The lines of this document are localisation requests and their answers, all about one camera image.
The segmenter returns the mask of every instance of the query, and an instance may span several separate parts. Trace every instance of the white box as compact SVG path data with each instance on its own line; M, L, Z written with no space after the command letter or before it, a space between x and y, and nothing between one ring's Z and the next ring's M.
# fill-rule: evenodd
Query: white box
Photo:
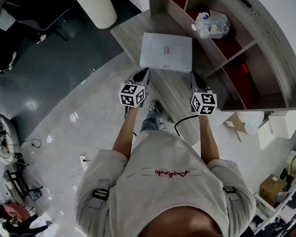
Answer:
M290 139L296 130L296 110L271 113L268 119L277 137Z
M269 120L259 127L258 136L261 150L266 149L276 139L276 136L272 133Z
M192 38L144 33L140 67L191 72Z
M212 93L195 92L191 105L198 115L212 115L217 107L217 96Z
M137 107L146 97L145 87L141 85L123 83L119 89L118 96L121 105Z

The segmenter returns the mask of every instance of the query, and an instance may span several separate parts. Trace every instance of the gray shelving unit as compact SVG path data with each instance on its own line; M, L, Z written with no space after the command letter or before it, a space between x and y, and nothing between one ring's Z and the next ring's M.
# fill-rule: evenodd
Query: gray shelving unit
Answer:
M296 109L295 54L257 0L149 0L149 6L111 31L133 62L139 64L144 32L190 36L193 70L206 78L221 110ZM227 15L231 27L226 38L201 39L192 29L204 8ZM173 121L191 115L188 75L153 71L151 78ZM199 140L198 129L188 120L179 125L190 144Z

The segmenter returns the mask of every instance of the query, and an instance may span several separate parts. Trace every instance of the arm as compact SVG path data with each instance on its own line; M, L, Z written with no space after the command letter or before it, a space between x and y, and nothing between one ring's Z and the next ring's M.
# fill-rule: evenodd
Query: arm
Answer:
M201 133L201 158L207 165L211 160L219 159L219 152L209 126L207 116L198 116Z
M229 217L229 236L238 237L246 230L255 215L255 197L235 162L215 159L207 166L221 180L224 188L234 188L233 193L225 193L225 196Z
M138 108L130 108L112 150L100 150L88 166L75 197L76 221L88 236L104 231L107 199L130 157Z
M112 148L112 150L125 155L127 159L130 158L132 150L133 131L138 108L129 108L127 117Z

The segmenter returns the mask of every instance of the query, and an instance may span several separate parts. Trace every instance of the white floor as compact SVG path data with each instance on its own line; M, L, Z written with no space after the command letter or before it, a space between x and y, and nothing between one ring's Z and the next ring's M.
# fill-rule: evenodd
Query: white floor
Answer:
M40 139L39 149L30 143L22 147L24 158L30 164L28 178L33 184L44 186L43 197L36 204L59 227L58 232L49 237L83 236L74 219L75 191L83 176L83 171L78 171L81 169L79 155L85 152L92 159L99 149L112 147L124 121L124 108L119 104L117 93L121 83L137 69L125 53L116 56L74 89L34 130L29 139ZM148 101L139 111L136 133L147 114L147 105ZM229 115L231 113L217 111L210 120L220 155L239 164L248 185L256 192L269 174L279 175L296 139L276 139L261 151L257 136L242 134L240 142L235 132L222 124ZM194 148L199 151L200 145Z

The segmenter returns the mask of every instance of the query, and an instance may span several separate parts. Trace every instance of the tiled floor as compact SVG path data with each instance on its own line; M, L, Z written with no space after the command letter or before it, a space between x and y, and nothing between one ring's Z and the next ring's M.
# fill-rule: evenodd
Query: tiled floor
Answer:
M83 236L74 219L75 190L83 176L83 171L78 171L81 169L79 155L85 152L92 159L99 149L112 147L124 120L124 108L119 104L117 92L136 69L138 67L124 52L112 59L78 85L33 131L29 138L40 139L41 148L35 149L29 143L22 148L30 164L27 171L31 182L44 186L37 205L59 226L57 237ZM147 106L148 101L138 113L137 133L147 114ZM70 119L74 112L78 116L76 120ZM211 118L220 155L239 164L248 185L256 192L269 174L279 175L284 168L284 160L296 143L296 133L294 139L277 138L261 151L257 136L243 134L240 142L234 132L219 124L219 120L223 122L226 118L224 115L226 113L217 111ZM51 143L47 142L48 136L52 138ZM194 148L199 151L199 144Z
M58 21L69 41L53 32L40 44L24 40L14 68L0 76L0 113L14 121L21 141L80 82L122 52L110 30L97 29L73 3L87 23L69 11ZM112 3L117 24L140 12L129 0Z

